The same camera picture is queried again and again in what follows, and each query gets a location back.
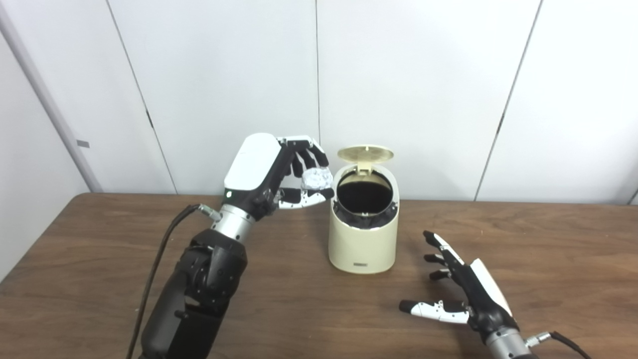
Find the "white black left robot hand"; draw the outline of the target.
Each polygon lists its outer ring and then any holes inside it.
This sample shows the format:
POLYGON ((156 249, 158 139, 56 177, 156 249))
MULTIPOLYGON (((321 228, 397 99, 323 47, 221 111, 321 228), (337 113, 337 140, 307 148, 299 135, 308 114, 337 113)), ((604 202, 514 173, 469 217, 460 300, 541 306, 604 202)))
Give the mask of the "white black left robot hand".
POLYGON ((257 222, 281 207, 314 206, 335 195, 328 166, 326 153, 310 136, 252 134, 226 174, 222 203, 257 222))

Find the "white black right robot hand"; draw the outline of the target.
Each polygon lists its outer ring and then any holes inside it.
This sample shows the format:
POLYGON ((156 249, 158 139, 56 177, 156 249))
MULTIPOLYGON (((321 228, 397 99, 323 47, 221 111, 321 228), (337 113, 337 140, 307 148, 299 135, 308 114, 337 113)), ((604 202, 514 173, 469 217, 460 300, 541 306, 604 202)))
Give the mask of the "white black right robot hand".
POLYGON ((399 310, 412 316, 451 324, 469 325, 485 343, 489 336, 506 329, 519 330, 509 304, 490 271, 479 258, 465 263, 456 250, 439 234, 424 230, 426 243, 438 249, 424 260, 442 268, 429 274, 429 280, 451 279, 463 290, 464 300, 401 300, 399 310))

